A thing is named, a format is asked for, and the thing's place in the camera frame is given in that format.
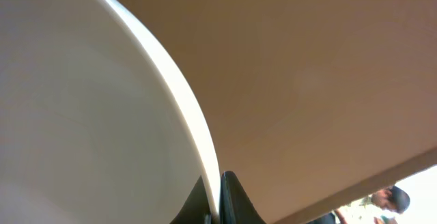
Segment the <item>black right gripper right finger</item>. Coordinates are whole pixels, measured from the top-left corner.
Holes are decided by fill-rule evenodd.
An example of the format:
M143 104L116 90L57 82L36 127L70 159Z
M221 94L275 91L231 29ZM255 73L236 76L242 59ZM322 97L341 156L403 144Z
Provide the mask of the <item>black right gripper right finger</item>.
M221 176L220 219L221 224L266 224L232 171Z

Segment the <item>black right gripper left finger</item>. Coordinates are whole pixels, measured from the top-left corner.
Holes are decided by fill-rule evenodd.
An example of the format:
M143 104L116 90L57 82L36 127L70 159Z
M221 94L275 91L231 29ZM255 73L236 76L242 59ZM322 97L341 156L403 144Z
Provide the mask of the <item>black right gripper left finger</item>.
M211 224L212 215L202 177L196 181L184 205L170 224Z

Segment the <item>beige bowl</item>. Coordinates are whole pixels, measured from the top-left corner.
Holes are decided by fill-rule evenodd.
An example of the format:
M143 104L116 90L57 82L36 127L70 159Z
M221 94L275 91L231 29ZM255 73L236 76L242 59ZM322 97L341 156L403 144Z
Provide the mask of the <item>beige bowl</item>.
M1 222L306 223L436 164L436 0L1 0Z

